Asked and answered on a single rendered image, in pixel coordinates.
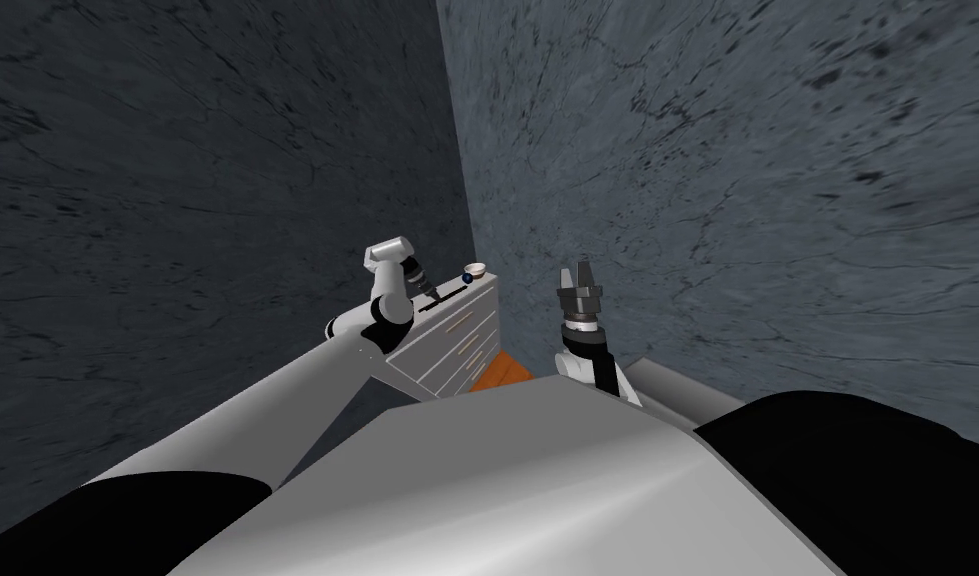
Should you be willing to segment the white drawer cabinet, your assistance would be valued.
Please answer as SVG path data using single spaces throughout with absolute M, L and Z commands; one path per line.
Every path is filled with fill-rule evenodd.
M 470 390 L 500 351 L 498 279 L 486 272 L 412 298 L 414 323 L 375 378 L 420 402 Z

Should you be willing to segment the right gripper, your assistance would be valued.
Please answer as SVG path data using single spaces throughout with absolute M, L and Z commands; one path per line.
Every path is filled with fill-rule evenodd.
M 574 277 L 568 268 L 560 272 L 560 288 L 556 290 L 568 323 L 598 323 L 603 288 L 595 283 L 588 260 L 577 263 Z

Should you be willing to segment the orange flat panel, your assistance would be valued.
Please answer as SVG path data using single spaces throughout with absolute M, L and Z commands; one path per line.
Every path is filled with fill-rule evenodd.
M 534 378 L 535 376 L 529 370 L 500 349 L 493 360 L 478 374 L 478 378 L 469 390 L 470 392 L 478 392 L 478 390 L 530 381 Z

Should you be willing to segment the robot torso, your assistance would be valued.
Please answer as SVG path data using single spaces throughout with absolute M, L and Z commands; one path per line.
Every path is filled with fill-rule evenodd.
M 170 576 L 842 576 L 687 429 L 561 376 L 387 411 Z

